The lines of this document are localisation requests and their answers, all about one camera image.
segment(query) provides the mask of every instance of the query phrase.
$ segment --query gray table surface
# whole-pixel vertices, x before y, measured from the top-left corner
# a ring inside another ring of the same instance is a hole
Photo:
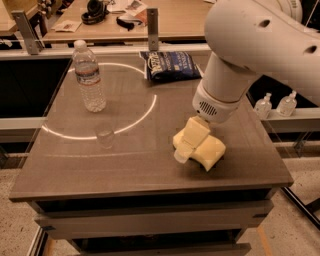
[[[209,52],[194,52],[192,56],[204,70]],[[173,136],[196,114],[191,103],[200,80],[153,84],[144,79],[144,60],[138,54],[99,56],[99,60],[108,101],[106,109],[90,113],[84,108],[71,69],[45,123],[51,132],[44,128],[39,132],[12,188],[11,200],[292,184],[288,170],[247,99],[227,122],[211,125],[212,135],[221,139],[227,149],[216,166],[206,172],[192,160],[184,165],[178,163],[172,145]],[[111,149],[102,148],[95,139],[94,127],[103,122],[111,122],[116,131]]]

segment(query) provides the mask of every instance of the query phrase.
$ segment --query desk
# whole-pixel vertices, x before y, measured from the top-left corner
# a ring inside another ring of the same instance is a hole
[[[209,54],[192,56],[204,70]],[[10,200],[28,202],[52,238],[88,253],[248,252],[250,245],[237,239],[270,212],[276,190],[293,183],[249,102],[212,127],[227,150],[206,172],[192,160],[178,163],[172,146],[195,114],[191,102],[199,80],[153,85],[143,78],[138,54],[98,58],[108,107],[87,112],[71,70]],[[94,137],[101,122],[116,130],[111,149]]]
[[[87,0],[77,0],[61,16],[56,24],[64,20],[81,21],[87,11]],[[204,21],[212,4],[202,0],[145,0],[148,7],[156,7],[159,12],[159,39],[203,40]],[[78,39],[87,42],[146,41],[147,27],[136,26],[128,31],[116,23],[119,14],[109,14],[106,20],[96,25],[81,24],[75,33],[55,32],[53,29],[44,36],[45,43],[70,43]]]

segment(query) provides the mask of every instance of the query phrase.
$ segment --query white bottle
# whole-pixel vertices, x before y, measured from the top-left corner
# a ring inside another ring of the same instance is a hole
[[[289,96],[285,96],[281,99],[276,109],[279,115],[287,117],[292,115],[297,106],[297,101],[295,99],[296,95],[296,91],[292,91]]]
[[[266,119],[271,111],[272,104],[270,102],[271,93],[267,93],[263,99],[256,102],[254,111],[257,113],[260,119]]]
[[[84,105],[91,112],[99,112],[106,107],[106,98],[97,58],[83,40],[75,41],[74,47],[72,58]]]

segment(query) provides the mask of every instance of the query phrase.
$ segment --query speckled floor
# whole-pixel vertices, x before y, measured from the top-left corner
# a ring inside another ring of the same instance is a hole
[[[320,197],[320,157],[284,159],[295,179],[291,189],[305,203]],[[0,170],[0,255],[24,256],[37,232],[35,213],[24,203],[8,200],[19,169]],[[320,232],[297,207],[279,191],[273,197],[274,209],[258,228],[249,228],[239,242],[248,242],[248,256],[318,256]],[[78,255],[66,241],[48,240],[46,256]]]

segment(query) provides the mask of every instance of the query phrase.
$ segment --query table drawer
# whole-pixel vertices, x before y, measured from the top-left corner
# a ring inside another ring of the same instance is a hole
[[[53,239],[135,236],[256,227],[270,200],[139,207],[41,214],[36,222]]]
[[[91,238],[74,240],[72,245],[85,255],[94,256],[241,256],[249,244],[235,244],[239,231],[211,231],[152,237]]]

